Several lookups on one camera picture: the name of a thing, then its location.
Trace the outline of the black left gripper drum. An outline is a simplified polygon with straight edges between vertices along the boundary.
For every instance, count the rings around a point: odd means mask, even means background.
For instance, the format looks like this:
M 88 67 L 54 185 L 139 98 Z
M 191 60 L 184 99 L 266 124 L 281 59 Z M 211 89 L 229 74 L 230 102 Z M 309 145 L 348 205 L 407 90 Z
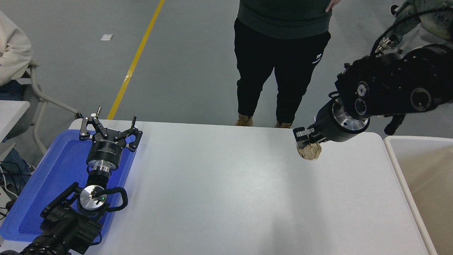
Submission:
M 126 147 L 126 139 L 119 141 L 92 138 L 92 145 L 88 153 L 86 164 L 94 167 L 96 162 L 107 161 L 111 166 L 118 167 L 123 149 Z

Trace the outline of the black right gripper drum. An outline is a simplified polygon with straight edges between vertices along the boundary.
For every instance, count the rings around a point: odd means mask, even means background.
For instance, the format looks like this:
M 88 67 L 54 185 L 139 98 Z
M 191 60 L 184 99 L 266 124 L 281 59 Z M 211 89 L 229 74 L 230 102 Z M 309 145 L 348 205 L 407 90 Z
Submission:
M 330 100 L 316 116 L 315 131 L 330 141 L 344 142 L 366 130 L 366 120 L 353 118 L 342 100 Z

